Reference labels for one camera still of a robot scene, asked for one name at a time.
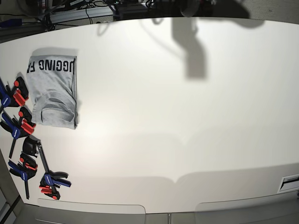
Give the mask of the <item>grey T-shirt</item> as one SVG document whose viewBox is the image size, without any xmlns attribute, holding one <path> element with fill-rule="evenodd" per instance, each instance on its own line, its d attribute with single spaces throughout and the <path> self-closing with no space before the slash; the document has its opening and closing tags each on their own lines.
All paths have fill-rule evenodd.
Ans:
<svg viewBox="0 0 299 224">
<path fill-rule="evenodd" d="M 76 129 L 78 124 L 76 62 L 76 56 L 31 56 L 26 84 L 33 104 L 34 123 Z"/>
</svg>

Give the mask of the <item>long bar clamp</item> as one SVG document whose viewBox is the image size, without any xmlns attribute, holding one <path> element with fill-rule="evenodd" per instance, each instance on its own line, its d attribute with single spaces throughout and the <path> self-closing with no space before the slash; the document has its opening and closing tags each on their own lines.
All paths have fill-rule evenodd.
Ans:
<svg viewBox="0 0 299 224">
<path fill-rule="evenodd" d="M 70 187 L 71 182 L 67 180 L 68 174 L 65 172 L 53 172 L 50 170 L 41 142 L 27 137 L 23 143 L 23 152 L 27 155 L 37 157 L 37 151 L 41 157 L 45 173 L 40 181 L 39 188 L 41 192 L 54 200 L 60 199 L 60 193 L 57 190 L 61 186 Z"/>
</svg>

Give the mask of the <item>blue red clamp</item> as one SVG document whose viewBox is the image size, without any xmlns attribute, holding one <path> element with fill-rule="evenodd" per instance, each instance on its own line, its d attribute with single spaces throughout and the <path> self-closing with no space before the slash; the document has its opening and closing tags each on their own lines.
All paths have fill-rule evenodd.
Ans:
<svg viewBox="0 0 299 224">
<path fill-rule="evenodd" d="M 20 154 L 20 161 L 17 164 L 9 160 L 8 165 L 10 167 L 9 172 L 14 176 L 20 177 L 24 181 L 26 199 L 29 199 L 28 181 L 37 173 L 38 165 L 36 161 L 26 153 L 22 152 Z"/>
<path fill-rule="evenodd" d="M 32 135 L 36 126 L 36 123 L 33 123 L 32 121 L 32 115 L 30 111 L 26 107 L 22 106 L 18 112 L 18 115 L 19 119 L 16 120 L 15 118 L 10 118 L 5 111 L 3 111 L 1 114 L 1 127 L 7 132 L 11 133 L 11 136 L 13 137 L 11 149 L 9 152 L 9 159 L 12 158 L 16 141 L 19 138 L 24 138 Z"/>
<path fill-rule="evenodd" d="M 0 112 L 7 107 L 22 107 L 28 100 L 28 89 L 22 77 L 17 77 L 12 89 L 0 81 Z"/>
</svg>

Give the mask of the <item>top blue red clamp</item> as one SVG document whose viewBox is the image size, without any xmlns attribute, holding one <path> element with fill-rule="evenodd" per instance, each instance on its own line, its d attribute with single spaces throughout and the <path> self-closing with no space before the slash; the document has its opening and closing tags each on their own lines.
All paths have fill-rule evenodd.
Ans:
<svg viewBox="0 0 299 224">
<path fill-rule="evenodd" d="M 28 89 L 22 77 L 17 77 L 12 89 L 0 81 L 0 112 L 7 107 L 22 107 L 28 100 Z"/>
</svg>

